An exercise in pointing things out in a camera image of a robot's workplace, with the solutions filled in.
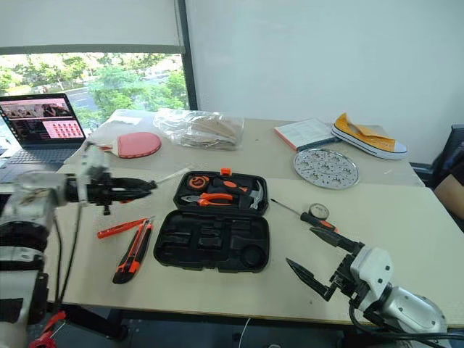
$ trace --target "white table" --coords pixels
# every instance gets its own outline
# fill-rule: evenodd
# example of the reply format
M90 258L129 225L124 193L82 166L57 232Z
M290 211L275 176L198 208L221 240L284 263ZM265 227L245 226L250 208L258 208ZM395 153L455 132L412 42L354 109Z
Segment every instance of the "white table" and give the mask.
M236 152L188 149L164 140L160 152L153 156L130 160L113 157L110 164L115 176L147 180L159 180L184 167L192 170L232 167L235 172L265 177L270 197L297 210L305 210L313 202L323 203L331 211L330 221L345 236L390 252L395 283L433 299L451 326L463 326L464 280L459 276L464 262L463 234L433 193L422 187L406 160L377 159L352 146L333 144L328 147L335 147L357 163L360 183L344 191L318 188L294 173L293 151L272 131L278 124L281 123L247 120L243 148ZM95 138L102 140L107 134L102 133L104 127L100 131ZM257 142L268 151L258 152L257 146L253 146ZM72 165L67 165L60 171L72 170ZM285 262L285 257L290 257L327 283L345 253L319 240L308 231L307 224L273 204L265 214L270 225L270 261L261 273L194 272L160 265L152 250L164 217L175 209L172 199L178 180L162 184L145 199L127 205L115 204L109 217L102 216L101 208L84 209L66 302L158 312L347 323L346 297L337 292L330 302L323 301ZM69 204L58 211L65 231L63 260L67 260L73 237L75 209L74 204ZM141 270L131 282L113 284L112 275L132 233L101 241L95 233L153 214L157 221ZM50 236L46 254L46 270L51 275L49 285L53 289L57 254L54 234ZM49 296L50 299L54 296L52 290Z

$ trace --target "yellow sneaker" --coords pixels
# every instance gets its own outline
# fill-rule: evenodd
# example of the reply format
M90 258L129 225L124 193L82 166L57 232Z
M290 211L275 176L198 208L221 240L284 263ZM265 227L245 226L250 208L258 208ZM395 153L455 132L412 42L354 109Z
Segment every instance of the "yellow sneaker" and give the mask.
M377 134L370 128L354 125L349 121L346 113L341 114L335 121L332 126L332 134L368 154L385 160L400 160L405 158L407 154L405 145L387 136Z

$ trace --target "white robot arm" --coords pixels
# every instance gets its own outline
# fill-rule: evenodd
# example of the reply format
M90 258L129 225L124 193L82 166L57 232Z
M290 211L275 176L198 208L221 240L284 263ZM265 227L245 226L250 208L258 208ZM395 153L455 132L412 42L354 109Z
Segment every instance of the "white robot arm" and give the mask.
M314 275L296 262L287 263L298 277L329 301L338 288L349 297L349 316L365 333L384 339L409 340L413 347L450 348L449 339L464 340L464 336L447 333L442 311L429 299L392 286L392 259L388 252L354 242L325 228L311 228L314 234L334 247L349 252L332 275L330 286L316 281ZM361 325L355 310L389 332Z
M0 217L0 348L23 348L26 325L45 315L44 250L55 209L68 202L92 203L108 215L113 201L142 198L157 187L154 181L111 178L105 156L89 144L75 175L35 172L15 181Z

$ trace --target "laptop keyboard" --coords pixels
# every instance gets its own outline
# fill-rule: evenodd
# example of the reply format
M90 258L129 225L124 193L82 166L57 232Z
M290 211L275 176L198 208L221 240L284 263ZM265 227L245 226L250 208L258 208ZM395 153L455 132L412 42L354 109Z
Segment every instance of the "laptop keyboard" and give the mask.
M9 165L64 162L76 149L20 150L8 160Z

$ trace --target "plastic bag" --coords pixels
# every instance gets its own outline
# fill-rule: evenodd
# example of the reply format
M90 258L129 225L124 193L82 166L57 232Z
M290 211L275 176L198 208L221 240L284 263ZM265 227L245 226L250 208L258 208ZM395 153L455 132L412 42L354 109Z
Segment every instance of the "plastic bag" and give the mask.
M202 149L235 150L240 147L244 119L219 112L161 109L153 125L174 144Z

